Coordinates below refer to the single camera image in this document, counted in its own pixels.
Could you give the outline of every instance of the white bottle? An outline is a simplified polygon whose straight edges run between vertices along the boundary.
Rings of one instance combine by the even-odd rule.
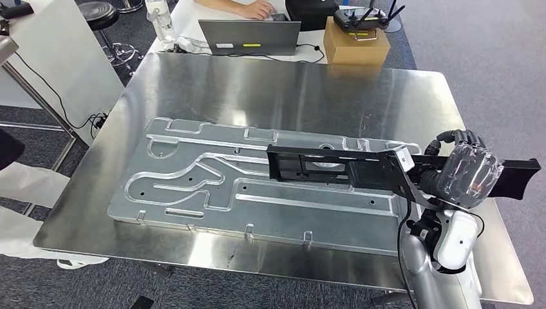
[[[151,21],[157,38],[164,48],[172,48],[176,41],[176,32],[166,0],[146,0],[147,19]]]

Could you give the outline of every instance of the black box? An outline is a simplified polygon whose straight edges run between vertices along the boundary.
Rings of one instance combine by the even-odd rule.
[[[299,31],[324,30],[326,18],[333,16],[339,6],[334,0],[286,0],[292,21],[301,21]]]

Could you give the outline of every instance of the person's hand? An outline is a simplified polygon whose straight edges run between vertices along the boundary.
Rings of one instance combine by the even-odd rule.
[[[238,14],[244,18],[264,20],[269,17],[271,13],[275,12],[275,8],[271,3],[264,0],[256,0],[249,5],[243,5]]]

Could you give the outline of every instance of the yellow label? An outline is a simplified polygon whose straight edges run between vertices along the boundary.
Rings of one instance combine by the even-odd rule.
[[[348,35],[352,35],[352,36],[355,35],[354,32],[347,32],[347,34],[348,34]],[[368,32],[357,32],[357,36],[358,36],[358,37],[367,37],[367,36],[369,36],[369,35],[370,35],[370,33],[368,33]]]

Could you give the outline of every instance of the aluminum plate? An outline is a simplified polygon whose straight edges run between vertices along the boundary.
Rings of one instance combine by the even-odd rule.
[[[421,153],[417,144],[389,140],[155,118],[108,215],[131,223],[396,255],[402,198],[349,185],[270,180],[269,144],[347,151],[406,145],[411,154]]]

